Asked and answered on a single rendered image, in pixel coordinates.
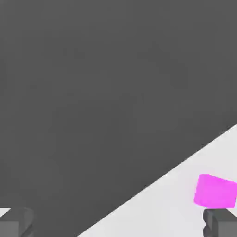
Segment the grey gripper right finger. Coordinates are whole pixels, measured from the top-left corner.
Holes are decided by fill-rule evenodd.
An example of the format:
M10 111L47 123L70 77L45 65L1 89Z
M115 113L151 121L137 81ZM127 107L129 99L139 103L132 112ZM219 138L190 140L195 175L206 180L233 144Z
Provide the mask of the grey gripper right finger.
M203 237L237 237L237 217L227 209L203 211Z

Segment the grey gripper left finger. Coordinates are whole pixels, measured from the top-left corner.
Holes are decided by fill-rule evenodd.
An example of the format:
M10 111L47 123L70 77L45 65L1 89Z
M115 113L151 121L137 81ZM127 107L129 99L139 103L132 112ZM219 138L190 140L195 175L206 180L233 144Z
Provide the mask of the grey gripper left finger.
M34 237L34 211L12 208L0 217L0 237Z

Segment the small magenta cube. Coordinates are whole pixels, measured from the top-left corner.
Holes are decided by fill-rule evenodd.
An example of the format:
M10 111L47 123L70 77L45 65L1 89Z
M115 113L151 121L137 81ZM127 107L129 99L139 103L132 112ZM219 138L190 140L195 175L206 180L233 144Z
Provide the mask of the small magenta cube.
M237 183L209 174L199 175L194 203L206 208L234 208L237 199Z

